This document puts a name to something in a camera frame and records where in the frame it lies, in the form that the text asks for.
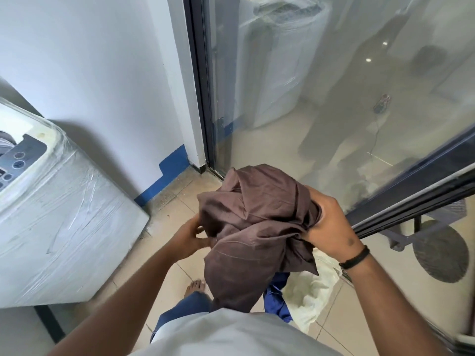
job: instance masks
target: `control button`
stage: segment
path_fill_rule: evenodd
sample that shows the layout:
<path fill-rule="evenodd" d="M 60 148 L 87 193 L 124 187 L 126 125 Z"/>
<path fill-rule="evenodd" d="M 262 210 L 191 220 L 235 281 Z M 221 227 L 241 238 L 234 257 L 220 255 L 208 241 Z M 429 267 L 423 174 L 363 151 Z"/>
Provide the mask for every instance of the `control button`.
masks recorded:
<path fill-rule="evenodd" d="M 25 166 L 25 161 L 15 161 L 13 163 L 13 168 L 22 168 Z"/>

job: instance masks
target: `forearm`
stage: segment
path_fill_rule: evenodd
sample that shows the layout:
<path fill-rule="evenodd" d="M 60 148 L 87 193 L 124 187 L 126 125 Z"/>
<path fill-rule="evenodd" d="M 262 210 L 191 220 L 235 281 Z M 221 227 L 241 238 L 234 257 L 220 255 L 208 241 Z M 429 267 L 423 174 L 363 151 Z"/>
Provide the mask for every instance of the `forearm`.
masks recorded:
<path fill-rule="evenodd" d="M 48 356 L 128 355 L 139 337 L 163 280 L 175 261 L 167 246 L 157 251 Z"/>
<path fill-rule="evenodd" d="M 448 355 L 424 318 L 369 255 L 348 270 L 380 355 Z"/>

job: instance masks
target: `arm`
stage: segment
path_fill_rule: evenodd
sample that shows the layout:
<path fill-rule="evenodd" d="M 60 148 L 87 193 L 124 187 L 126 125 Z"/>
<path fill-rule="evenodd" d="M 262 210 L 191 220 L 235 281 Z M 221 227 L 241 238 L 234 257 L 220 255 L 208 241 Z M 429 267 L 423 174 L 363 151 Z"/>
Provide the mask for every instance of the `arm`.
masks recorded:
<path fill-rule="evenodd" d="M 322 219 L 306 235 L 315 247 L 343 263 L 364 248 L 338 202 L 309 187 Z M 374 257 L 349 269 L 366 321 L 380 355 L 448 355 L 430 327 L 407 301 Z"/>
<path fill-rule="evenodd" d="M 211 245 L 211 239 L 196 237 L 201 231 L 197 214 L 48 356 L 128 355 L 170 267 Z"/>

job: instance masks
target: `brown cloth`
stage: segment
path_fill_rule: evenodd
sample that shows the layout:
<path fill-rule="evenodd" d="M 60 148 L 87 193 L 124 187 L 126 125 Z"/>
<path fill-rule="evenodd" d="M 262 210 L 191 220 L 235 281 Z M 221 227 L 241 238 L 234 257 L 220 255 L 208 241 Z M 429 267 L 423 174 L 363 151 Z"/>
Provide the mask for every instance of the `brown cloth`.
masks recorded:
<path fill-rule="evenodd" d="M 278 271 L 318 275 L 313 246 L 301 234 L 321 210 L 286 173 L 269 165 L 232 168 L 217 191 L 198 201 L 206 234 L 217 238 L 205 257 L 213 310 L 249 312 Z"/>

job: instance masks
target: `person's left hand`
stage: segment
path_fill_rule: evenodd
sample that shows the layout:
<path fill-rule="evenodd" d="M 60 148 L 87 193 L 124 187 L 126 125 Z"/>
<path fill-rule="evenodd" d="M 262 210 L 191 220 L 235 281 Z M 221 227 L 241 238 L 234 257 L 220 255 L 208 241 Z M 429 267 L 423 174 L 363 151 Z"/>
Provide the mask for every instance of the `person's left hand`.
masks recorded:
<path fill-rule="evenodd" d="M 201 232 L 203 228 L 200 226 L 199 214 L 196 214 L 178 229 L 164 247 L 169 249 L 175 261 L 185 259 L 199 249 L 212 247 L 214 241 L 212 238 L 196 237 Z"/>

